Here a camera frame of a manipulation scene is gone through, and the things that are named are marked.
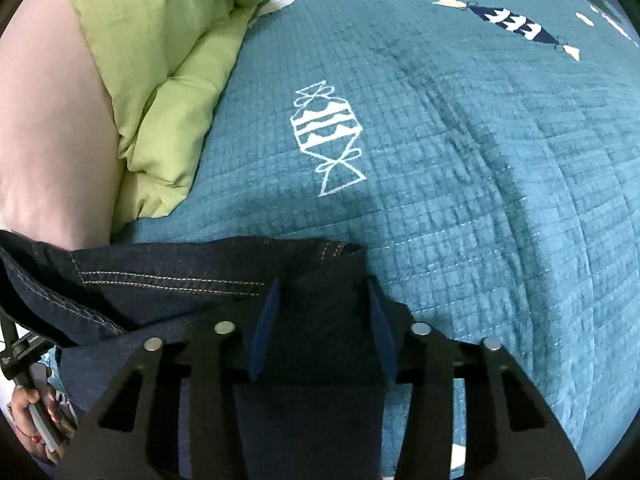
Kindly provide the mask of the dark denim jacket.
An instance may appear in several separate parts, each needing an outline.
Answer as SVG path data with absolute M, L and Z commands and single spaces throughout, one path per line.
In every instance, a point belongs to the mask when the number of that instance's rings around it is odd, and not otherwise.
M 64 250 L 1 237 L 2 311 L 60 348 L 81 411 L 147 339 L 179 340 L 278 282 L 264 367 L 234 384 L 244 479 L 380 476 L 388 376 L 371 330 L 371 278 L 362 247 L 320 238 Z

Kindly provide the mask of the pink duvet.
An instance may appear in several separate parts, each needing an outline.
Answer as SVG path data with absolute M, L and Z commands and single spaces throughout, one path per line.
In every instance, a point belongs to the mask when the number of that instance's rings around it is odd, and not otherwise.
M 111 236 L 112 103 L 70 0 L 23 0 L 1 37 L 1 226 L 66 250 Z

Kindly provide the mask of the teal quilted bedspread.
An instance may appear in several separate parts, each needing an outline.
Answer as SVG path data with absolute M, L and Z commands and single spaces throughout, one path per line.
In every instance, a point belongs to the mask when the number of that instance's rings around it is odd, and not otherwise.
M 639 407 L 639 37 L 615 0 L 292 0 L 248 31 L 189 196 L 131 243 L 323 237 L 499 337 L 585 470 Z

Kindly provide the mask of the green duvet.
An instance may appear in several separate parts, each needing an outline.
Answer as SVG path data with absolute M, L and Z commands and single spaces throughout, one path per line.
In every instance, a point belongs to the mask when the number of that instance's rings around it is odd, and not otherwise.
M 189 194 L 214 109 L 262 0 L 72 0 L 126 164 L 113 231 Z

